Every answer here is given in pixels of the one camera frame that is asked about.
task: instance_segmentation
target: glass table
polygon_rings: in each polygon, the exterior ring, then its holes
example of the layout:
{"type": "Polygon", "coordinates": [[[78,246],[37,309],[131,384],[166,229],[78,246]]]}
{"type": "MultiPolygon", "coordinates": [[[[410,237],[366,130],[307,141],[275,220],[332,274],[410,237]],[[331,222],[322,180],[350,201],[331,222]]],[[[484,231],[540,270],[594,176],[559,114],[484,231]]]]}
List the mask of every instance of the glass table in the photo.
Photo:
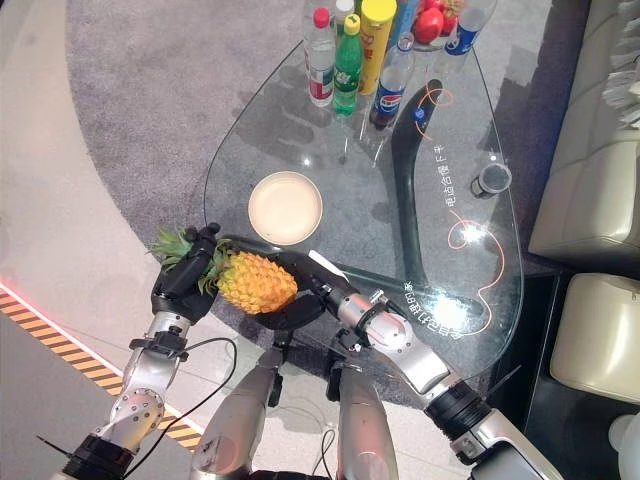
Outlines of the glass table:
{"type": "MultiPolygon", "coordinates": [[[[523,277],[509,190],[488,197],[471,190],[484,167],[504,164],[477,58],[470,55],[462,72],[439,83],[426,74],[437,54],[415,53],[391,134],[369,123],[371,97],[360,96],[350,117],[314,106],[298,45],[216,152],[205,218],[223,234],[262,241],[247,211],[255,185],[278,171],[307,176],[322,195],[322,220],[287,248],[318,251],[365,294],[382,288],[416,334],[469,378],[506,348],[523,277]],[[426,128],[414,121],[418,104],[430,115],[426,128]]],[[[216,302],[214,311],[243,331],[237,310],[216,302]]],[[[296,337],[336,349],[339,325],[325,317],[296,337]]]]}

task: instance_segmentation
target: small cup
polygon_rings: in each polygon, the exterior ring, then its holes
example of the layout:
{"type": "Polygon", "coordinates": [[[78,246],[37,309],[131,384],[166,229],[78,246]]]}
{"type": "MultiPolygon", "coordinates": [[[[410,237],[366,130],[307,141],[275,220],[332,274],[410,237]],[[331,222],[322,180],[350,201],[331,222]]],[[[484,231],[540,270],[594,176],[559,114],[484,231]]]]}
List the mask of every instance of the small cup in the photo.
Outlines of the small cup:
{"type": "Polygon", "coordinates": [[[471,182],[471,193],[476,198],[489,198],[504,192],[511,186],[511,170],[501,163],[484,167],[471,182]]]}

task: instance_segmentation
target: green soda bottle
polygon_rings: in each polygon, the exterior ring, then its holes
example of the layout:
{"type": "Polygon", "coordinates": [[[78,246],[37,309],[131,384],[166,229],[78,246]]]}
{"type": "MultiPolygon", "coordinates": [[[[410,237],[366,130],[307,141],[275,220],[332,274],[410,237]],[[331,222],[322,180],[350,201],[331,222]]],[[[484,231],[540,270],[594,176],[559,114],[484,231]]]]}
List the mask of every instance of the green soda bottle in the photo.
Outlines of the green soda bottle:
{"type": "Polygon", "coordinates": [[[333,77],[333,109],[336,113],[351,115],[356,108],[362,58],[360,17],[352,13],[344,19],[344,37],[336,53],[333,77]]]}

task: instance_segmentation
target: white bowl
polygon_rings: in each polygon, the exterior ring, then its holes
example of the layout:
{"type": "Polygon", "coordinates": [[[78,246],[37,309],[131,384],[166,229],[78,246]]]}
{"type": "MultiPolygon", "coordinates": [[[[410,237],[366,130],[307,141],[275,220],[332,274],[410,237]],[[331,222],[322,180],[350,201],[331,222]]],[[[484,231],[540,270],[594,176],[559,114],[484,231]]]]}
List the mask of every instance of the white bowl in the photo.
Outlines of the white bowl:
{"type": "Polygon", "coordinates": [[[322,218],[318,187],[297,172],[276,172],[255,186],[249,221],[258,235],[277,245],[294,245],[311,235],[322,218]]]}

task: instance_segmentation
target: striped floor tape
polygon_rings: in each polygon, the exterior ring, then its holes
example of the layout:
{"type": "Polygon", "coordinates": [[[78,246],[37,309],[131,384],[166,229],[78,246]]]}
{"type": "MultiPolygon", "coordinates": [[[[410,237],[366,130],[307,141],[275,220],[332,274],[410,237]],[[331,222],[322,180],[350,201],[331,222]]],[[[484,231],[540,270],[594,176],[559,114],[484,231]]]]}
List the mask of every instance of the striped floor tape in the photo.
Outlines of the striped floor tape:
{"type": "MultiPolygon", "coordinates": [[[[122,377],[118,373],[53,328],[47,319],[35,313],[25,302],[2,287],[0,311],[98,387],[114,396],[120,394],[122,377]]],[[[158,429],[164,430],[175,419],[175,416],[165,413],[158,429]]],[[[200,441],[200,434],[182,420],[176,422],[167,435],[190,451],[193,451],[200,441]]]]}

